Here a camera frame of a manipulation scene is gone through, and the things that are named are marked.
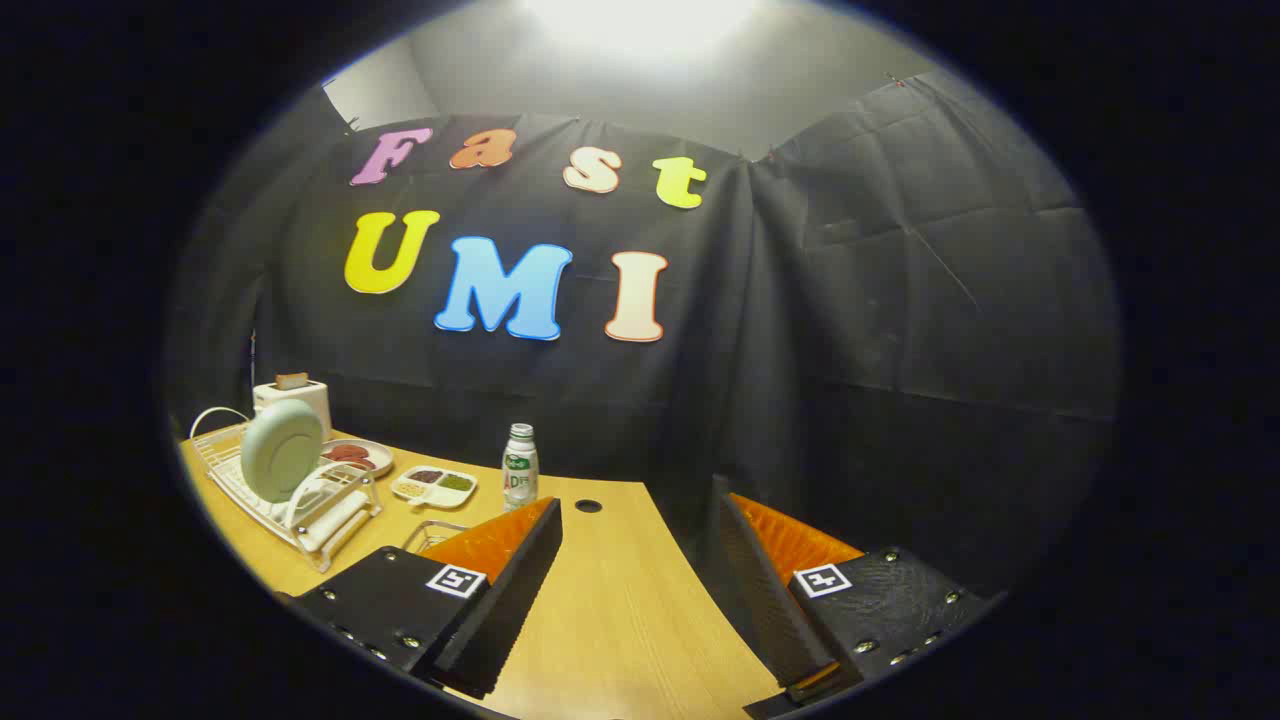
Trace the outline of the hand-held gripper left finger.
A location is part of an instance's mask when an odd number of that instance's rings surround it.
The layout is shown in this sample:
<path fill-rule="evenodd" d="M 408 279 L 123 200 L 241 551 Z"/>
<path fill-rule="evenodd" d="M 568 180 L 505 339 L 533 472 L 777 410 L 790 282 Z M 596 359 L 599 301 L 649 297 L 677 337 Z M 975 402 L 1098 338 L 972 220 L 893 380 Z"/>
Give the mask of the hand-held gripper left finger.
<path fill-rule="evenodd" d="M 563 539 L 540 498 L 419 552 L 384 546 L 285 605 L 401 671 L 492 693 Z"/>

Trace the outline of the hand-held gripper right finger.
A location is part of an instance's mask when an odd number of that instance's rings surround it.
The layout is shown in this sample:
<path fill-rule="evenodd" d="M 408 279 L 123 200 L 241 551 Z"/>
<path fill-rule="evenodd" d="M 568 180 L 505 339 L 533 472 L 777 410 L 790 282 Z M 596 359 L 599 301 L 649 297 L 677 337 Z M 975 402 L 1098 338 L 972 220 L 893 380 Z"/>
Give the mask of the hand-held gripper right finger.
<path fill-rule="evenodd" d="M 900 544 L 859 550 L 712 480 L 731 603 L 780 693 L 808 707 L 902 673 L 991 612 L 988 596 Z"/>

